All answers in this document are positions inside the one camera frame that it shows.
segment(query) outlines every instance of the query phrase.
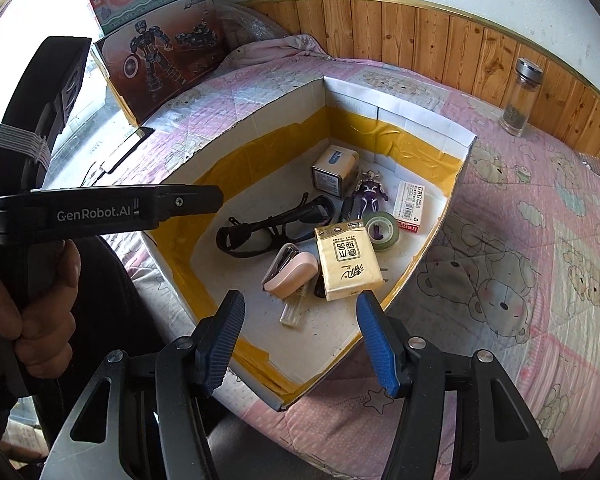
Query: yellow tape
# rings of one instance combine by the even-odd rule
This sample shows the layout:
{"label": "yellow tape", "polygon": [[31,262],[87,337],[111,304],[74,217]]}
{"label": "yellow tape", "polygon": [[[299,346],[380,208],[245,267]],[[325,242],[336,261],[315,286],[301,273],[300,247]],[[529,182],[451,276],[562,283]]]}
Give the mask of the yellow tape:
{"label": "yellow tape", "polygon": [[[387,155],[397,164],[418,174],[440,188],[449,197],[462,168],[462,161],[397,126],[339,110],[322,108],[302,123],[290,124],[265,134],[218,160],[196,184],[215,184],[222,189],[225,200],[251,187],[268,174],[315,146],[320,140],[333,137],[363,150]],[[204,150],[196,156],[204,156]],[[218,306],[205,286],[189,267],[189,260],[200,236],[213,215],[172,218],[152,232],[160,253],[171,267],[174,284],[187,301],[195,319],[212,316]],[[398,283],[381,303],[385,308],[401,290],[422,251],[409,264]],[[334,359],[339,361],[360,338],[355,338]],[[304,384],[290,381],[269,361],[269,353],[239,338],[234,359],[269,390],[289,403],[307,391],[318,380]]]}

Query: silver bottle cap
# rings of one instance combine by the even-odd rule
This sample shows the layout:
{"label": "silver bottle cap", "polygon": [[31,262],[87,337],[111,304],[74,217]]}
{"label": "silver bottle cap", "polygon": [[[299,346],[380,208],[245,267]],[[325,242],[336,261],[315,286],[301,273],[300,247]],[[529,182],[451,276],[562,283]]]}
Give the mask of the silver bottle cap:
{"label": "silver bottle cap", "polygon": [[526,79],[538,84],[542,83],[542,78],[544,77],[542,69],[534,62],[529,61],[524,57],[518,58],[518,62],[516,63],[516,72],[518,72],[522,77],[525,77]]}

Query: white elastic band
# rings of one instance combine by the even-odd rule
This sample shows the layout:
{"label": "white elastic band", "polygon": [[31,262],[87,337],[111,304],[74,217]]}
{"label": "white elastic band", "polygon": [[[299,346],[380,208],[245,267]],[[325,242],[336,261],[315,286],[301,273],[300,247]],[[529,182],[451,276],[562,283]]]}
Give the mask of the white elastic band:
{"label": "white elastic band", "polygon": [[32,132],[8,124],[1,124],[0,148],[29,155],[33,160],[42,164],[45,170],[49,169],[51,163],[49,145],[46,143],[46,139]]}

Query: bedsheet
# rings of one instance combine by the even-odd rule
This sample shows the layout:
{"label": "bedsheet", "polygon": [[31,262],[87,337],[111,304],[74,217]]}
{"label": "bedsheet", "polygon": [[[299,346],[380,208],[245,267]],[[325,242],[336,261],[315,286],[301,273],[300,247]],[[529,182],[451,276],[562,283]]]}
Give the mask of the bedsheet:
{"label": "bedsheet", "polygon": [[[534,128],[511,137],[497,108],[408,70],[303,53],[226,73],[165,104],[147,124],[156,132],[99,184],[161,182],[232,124],[323,75],[400,96],[478,135],[453,211],[391,314],[443,351],[493,351],[559,468],[588,466],[600,451],[600,177],[559,140]],[[190,333],[139,235],[107,239],[165,341]],[[378,385],[363,346],[283,413],[231,370],[215,395],[343,479],[381,477],[402,407]],[[445,402],[437,479],[448,478],[452,459],[455,395]]]}

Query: blue gripper pad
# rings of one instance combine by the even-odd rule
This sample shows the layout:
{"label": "blue gripper pad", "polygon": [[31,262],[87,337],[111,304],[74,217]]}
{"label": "blue gripper pad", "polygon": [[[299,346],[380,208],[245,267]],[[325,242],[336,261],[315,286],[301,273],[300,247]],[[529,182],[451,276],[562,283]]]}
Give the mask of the blue gripper pad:
{"label": "blue gripper pad", "polygon": [[196,368],[203,372],[207,395],[222,384],[244,323],[244,296],[229,290],[196,349]]}
{"label": "blue gripper pad", "polygon": [[387,395],[397,396],[400,390],[397,363],[404,359],[404,345],[371,291],[365,290],[358,296],[356,317],[378,382]]}

